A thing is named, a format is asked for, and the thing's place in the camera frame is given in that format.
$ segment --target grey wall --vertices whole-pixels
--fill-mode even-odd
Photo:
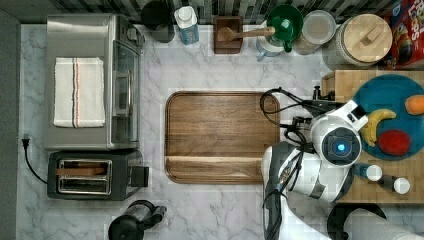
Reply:
[[[121,13],[135,23],[141,9],[152,0],[1,0],[0,9],[21,23],[46,23],[52,13]],[[173,8],[193,6],[200,24],[211,24],[215,16],[242,16],[244,24],[260,24],[269,11],[280,4],[291,4],[305,15],[315,9],[330,12],[338,23],[361,13],[384,15],[401,0],[160,0]]]
[[[20,24],[1,9],[0,23],[0,238],[15,239]]]
[[[21,23],[46,23],[47,14],[60,11],[50,0],[1,0],[0,9]]]
[[[152,0],[52,0],[62,12],[122,13],[135,23],[142,23],[141,9]],[[190,5],[196,11],[200,24],[212,24],[215,16],[242,16],[244,24],[261,24],[275,6],[290,4],[303,15],[322,9],[338,23],[361,13],[384,15],[400,0],[159,0],[166,1],[171,8]]]

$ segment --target small bottle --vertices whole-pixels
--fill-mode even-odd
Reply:
[[[382,188],[389,189],[399,194],[407,193],[411,187],[408,179],[389,175],[383,175],[380,180],[378,180],[378,185],[380,185]]]
[[[379,166],[367,163],[355,163],[353,165],[353,173],[373,182],[378,181],[383,175],[383,171]]]
[[[199,41],[199,28],[194,9],[190,6],[182,7],[175,11],[175,20],[180,29],[181,39],[184,45],[190,45]]]

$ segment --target white dish towel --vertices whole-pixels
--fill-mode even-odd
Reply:
[[[99,58],[56,58],[54,125],[102,127],[103,61]]]

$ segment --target marble countertop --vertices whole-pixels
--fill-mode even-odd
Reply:
[[[45,185],[28,170],[18,152],[17,239],[107,239],[109,224],[135,200],[168,208],[165,219],[145,233],[148,239],[253,240],[263,238],[261,185],[177,184],[165,173],[165,103],[179,90],[264,91],[283,87],[310,98],[313,87],[330,70],[320,51],[309,56],[292,52],[257,62],[255,40],[244,42],[240,54],[215,55],[212,27],[200,27],[200,42],[184,46],[176,32],[172,42],[158,43],[146,34],[141,71],[141,144],[144,164],[151,168],[149,187],[121,202],[69,201],[47,197]],[[48,153],[43,149],[46,26],[21,28],[20,135],[31,138],[29,159],[46,178]],[[281,104],[287,100],[280,99]],[[281,116],[304,114],[298,109]],[[326,229],[331,206],[293,195],[290,205],[320,231]],[[423,233],[420,207],[386,207],[389,220]]]

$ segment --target red package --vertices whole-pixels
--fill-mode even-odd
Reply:
[[[384,58],[385,69],[424,66],[424,0],[403,0],[385,17],[393,44]]]

